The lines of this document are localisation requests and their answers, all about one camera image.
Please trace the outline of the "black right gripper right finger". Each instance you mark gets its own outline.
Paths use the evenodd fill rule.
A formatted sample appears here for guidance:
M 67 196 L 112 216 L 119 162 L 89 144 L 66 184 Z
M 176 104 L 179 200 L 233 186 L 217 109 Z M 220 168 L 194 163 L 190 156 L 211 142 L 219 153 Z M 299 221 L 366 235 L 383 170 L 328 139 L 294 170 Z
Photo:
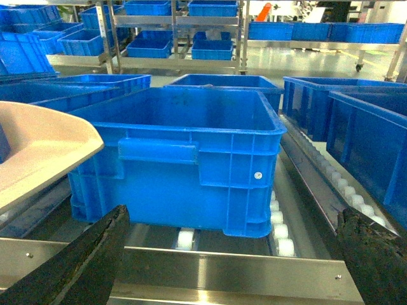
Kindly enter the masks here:
M 365 304 L 406 304 L 406 238 L 348 207 L 336 239 Z

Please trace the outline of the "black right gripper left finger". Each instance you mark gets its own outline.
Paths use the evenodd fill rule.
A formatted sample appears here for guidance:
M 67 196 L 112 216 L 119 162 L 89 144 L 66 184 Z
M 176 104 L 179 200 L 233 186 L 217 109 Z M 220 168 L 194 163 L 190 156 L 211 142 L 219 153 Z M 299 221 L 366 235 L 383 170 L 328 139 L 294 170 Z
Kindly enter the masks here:
M 1 304 L 106 304 L 124 253 L 125 205 L 1 293 Z

